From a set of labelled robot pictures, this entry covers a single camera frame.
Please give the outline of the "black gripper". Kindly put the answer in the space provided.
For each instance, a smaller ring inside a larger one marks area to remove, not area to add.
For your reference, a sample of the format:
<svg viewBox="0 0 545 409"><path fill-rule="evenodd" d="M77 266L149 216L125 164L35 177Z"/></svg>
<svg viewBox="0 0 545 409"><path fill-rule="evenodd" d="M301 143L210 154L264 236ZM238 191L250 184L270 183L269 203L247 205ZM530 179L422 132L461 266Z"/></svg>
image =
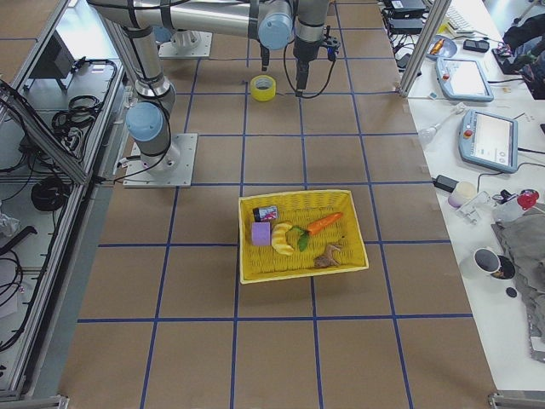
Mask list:
<svg viewBox="0 0 545 409"><path fill-rule="evenodd" d="M307 88L308 63L315 60L320 47L320 24L309 23L298 17L295 23L293 55L296 63L296 91L303 94Z"/></svg>
<svg viewBox="0 0 545 409"><path fill-rule="evenodd" d="M268 57L269 57L269 49L260 42L260 56L261 56L261 70L267 71L268 69Z"/></svg>

